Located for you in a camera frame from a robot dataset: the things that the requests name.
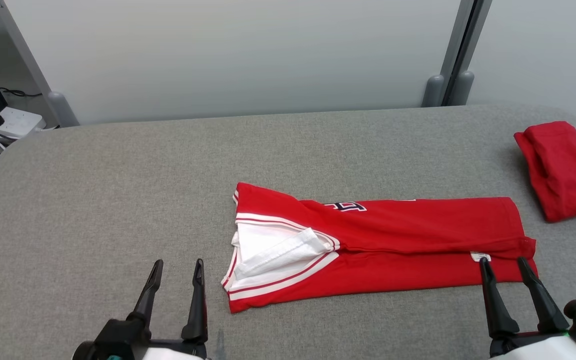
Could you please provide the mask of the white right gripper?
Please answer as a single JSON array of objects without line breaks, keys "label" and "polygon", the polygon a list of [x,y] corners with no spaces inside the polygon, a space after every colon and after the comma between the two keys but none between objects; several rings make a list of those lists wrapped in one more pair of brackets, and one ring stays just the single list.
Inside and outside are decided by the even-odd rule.
[{"label": "white right gripper", "polygon": [[537,314],[538,332],[518,333],[519,325],[505,306],[489,260],[483,257],[478,264],[492,339],[490,360],[576,360],[576,332],[567,332],[569,322],[525,257],[519,257],[517,264]]}]

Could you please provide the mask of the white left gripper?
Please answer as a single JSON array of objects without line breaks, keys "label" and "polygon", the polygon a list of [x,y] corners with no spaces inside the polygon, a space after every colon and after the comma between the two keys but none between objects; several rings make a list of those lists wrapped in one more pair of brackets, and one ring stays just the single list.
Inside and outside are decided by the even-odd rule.
[{"label": "white left gripper", "polygon": [[[141,321],[150,326],[155,295],[163,275],[162,259],[154,262],[141,294],[127,321]],[[197,259],[192,275],[193,287],[187,323],[182,328],[182,339],[153,339],[141,354],[141,360],[206,360],[206,342],[209,338],[206,303],[205,269],[202,259]]]}]

